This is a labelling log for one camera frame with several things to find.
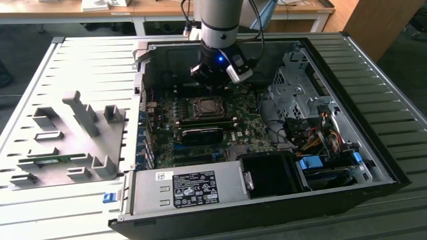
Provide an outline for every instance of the warning label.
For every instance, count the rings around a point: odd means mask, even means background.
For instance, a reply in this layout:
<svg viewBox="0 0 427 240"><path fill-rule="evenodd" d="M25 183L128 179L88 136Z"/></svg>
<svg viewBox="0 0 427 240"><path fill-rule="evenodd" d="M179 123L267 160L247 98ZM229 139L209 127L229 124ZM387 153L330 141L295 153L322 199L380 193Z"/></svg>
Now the warning label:
<svg viewBox="0 0 427 240"><path fill-rule="evenodd" d="M213 171L173 175L172 182L177 209L220 202Z"/></svg>

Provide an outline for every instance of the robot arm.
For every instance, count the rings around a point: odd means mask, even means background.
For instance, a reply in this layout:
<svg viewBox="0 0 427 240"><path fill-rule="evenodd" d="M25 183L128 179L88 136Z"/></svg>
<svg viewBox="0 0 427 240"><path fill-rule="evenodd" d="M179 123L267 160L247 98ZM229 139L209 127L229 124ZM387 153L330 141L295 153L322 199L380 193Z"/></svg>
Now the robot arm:
<svg viewBox="0 0 427 240"><path fill-rule="evenodd" d="M240 50L239 43L247 41L236 41L239 25L259 29L262 34L260 25L267 25L278 0L200 0L195 4L196 20L201 22L201 43L200 60L191 69L191 76L208 88L217 88L229 80L239 84L252 75L259 61L247 60Z"/></svg>

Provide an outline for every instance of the wooden desk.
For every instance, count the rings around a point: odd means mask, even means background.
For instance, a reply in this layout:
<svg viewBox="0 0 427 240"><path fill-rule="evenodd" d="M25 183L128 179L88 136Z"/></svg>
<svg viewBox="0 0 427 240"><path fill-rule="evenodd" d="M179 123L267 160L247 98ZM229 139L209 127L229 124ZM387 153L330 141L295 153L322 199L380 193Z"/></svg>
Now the wooden desk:
<svg viewBox="0 0 427 240"><path fill-rule="evenodd" d="M109 10L81 12L81 0L59 0L52 2L39 2L37 0L0 0L0 22L3 22L3 18L11 18L19 21L20 18L111 18L115 16L125 16L123 14L131 16L135 2L136 1L131 1L127 7L109 6Z"/></svg>
<svg viewBox="0 0 427 240"><path fill-rule="evenodd" d="M294 4L298 6L276 7L267 32L322 32L335 9L323 7L318 0ZM136 35L145 36L144 22L184 21L180 0L132 0L128 7L91 12L81 12L80 5L81 0L0 0L0 24L133 22Z"/></svg>
<svg viewBox="0 0 427 240"><path fill-rule="evenodd" d="M363 51L378 61L394 43L424 0L330 0L336 12L324 31L348 32Z"/></svg>
<svg viewBox="0 0 427 240"><path fill-rule="evenodd" d="M136 20L133 21L135 24L139 24L139 26L135 26L135 29L139 31L139 36L145 35L143 32L144 22L184 21L180 0L133 1L132 19ZM296 6L276 6L267 32L322 32L330 14L335 12L335 9L324 7L319 0L304 0L291 5ZM193 6L192 4L189 8L191 16L193 15Z"/></svg>

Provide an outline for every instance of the floor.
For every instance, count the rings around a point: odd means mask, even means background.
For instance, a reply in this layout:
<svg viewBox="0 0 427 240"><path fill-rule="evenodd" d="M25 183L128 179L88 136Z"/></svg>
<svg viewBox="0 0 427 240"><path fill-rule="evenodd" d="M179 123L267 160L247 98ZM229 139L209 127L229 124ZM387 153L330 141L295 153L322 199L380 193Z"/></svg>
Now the floor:
<svg viewBox="0 0 427 240"><path fill-rule="evenodd" d="M0 60L5 65L13 81L0 88L0 132L8 122L19 96L25 91L52 37L103 37L121 36L111 28L87 31L80 24L45 24L44 33L39 33L40 24L0 25ZM427 41L411 39L411 27L402 32L394 45L386 52L378 65L427 115Z"/></svg>

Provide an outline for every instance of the blue latch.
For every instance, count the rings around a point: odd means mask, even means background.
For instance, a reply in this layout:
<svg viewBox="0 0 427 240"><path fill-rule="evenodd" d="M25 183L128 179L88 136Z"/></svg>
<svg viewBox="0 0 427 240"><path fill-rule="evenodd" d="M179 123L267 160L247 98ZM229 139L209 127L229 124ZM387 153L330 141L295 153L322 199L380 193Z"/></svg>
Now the blue latch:
<svg viewBox="0 0 427 240"><path fill-rule="evenodd" d="M362 162L362 156L360 156L360 153L359 152L354 152L354 154L352 154L352 156L354 156L354 158L355 158L355 160L358 161L358 163L360 163Z"/></svg>
<svg viewBox="0 0 427 240"><path fill-rule="evenodd" d="M104 199L101 201L104 204L108 204L108 203L115 203L117 202L117 193L116 192L105 192L104 193Z"/></svg>
<svg viewBox="0 0 427 240"><path fill-rule="evenodd" d="M299 160L299 165L303 170L322 168L323 163L319 156L306 156Z"/></svg>

